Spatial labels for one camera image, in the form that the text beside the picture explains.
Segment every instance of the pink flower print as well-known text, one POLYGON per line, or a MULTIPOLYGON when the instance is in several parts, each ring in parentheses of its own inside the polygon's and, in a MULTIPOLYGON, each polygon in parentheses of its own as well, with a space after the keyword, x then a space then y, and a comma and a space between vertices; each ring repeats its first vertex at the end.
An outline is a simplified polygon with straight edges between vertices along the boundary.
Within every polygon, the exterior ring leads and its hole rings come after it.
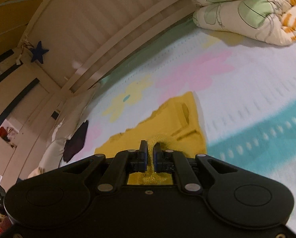
POLYGON ((205 53, 188 63, 184 63, 170 73, 166 78, 156 82, 156 88, 161 91, 159 102, 163 103, 171 97, 177 96, 187 84, 190 91, 200 91, 211 86, 211 75, 218 75, 234 70, 225 61, 232 55, 229 50, 219 54, 205 53))
POLYGON ((95 123, 92 126, 89 126, 86 133, 85 144, 83 147, 83 151, 89 152, 91 149, 94 149, 94 141, 101 135, 102 128, 101 125, 95 123))

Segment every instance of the yellow sweater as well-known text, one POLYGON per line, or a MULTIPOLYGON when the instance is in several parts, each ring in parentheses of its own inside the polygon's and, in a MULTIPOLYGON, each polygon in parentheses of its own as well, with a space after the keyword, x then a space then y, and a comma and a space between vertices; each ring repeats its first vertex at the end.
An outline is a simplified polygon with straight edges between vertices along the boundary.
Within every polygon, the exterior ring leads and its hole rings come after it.
POLYGON ((187 157, 206 153, 206 142, 200 130, 192 92, 169 99, 135 128, 111 136, 95 153, 105 154, 106 158, 114 157, 119 151, 138 149, 141 140, 148 141, 147 172, 131 174, 128 184, 172 183, 171 175, 154 172, 152 153, 157 142, 163 150, 179 150, 187 157))

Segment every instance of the star ornament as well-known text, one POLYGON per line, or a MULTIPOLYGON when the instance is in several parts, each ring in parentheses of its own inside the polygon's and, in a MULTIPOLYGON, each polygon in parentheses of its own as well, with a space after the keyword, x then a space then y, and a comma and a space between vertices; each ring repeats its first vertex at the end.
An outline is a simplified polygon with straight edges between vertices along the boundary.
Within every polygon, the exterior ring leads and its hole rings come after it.
POLYGON ((31 62, 38 60, 41 64, 43 64, 43 55, 48 52, 48 49, 42 48, 41 41, 38 42, 36 48, 30 48, 31 53, 33 54, 31 62))

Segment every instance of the bed sheet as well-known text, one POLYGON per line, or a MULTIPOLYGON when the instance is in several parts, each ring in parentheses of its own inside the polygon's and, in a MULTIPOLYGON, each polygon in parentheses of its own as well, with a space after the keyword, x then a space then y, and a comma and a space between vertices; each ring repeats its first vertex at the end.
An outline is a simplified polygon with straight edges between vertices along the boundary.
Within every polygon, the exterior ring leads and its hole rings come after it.
POLYGON ((191 90, 209 155, 287 185, 296 232, 296 43, 276 47, 189 19, 100 83, 80 121, 89 120, 85 146, 70 163, 191 90))

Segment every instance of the screw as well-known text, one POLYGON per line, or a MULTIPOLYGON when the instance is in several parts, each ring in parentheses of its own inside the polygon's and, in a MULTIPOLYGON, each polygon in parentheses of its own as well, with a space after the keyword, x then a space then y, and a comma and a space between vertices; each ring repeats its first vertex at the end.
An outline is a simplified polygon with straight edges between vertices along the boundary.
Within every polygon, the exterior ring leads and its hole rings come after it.
POLYGON ((101 192, 109 192, 113 189, 114 187, 109 184, 109 183, 102 183, 100 185, 97 186, 97 189, 101 192))
POLYGON ((185 189, 187 191, 198 191, 201 189, 201 186, 198 185, 197 183, 188 183, 185 185, 185 189))

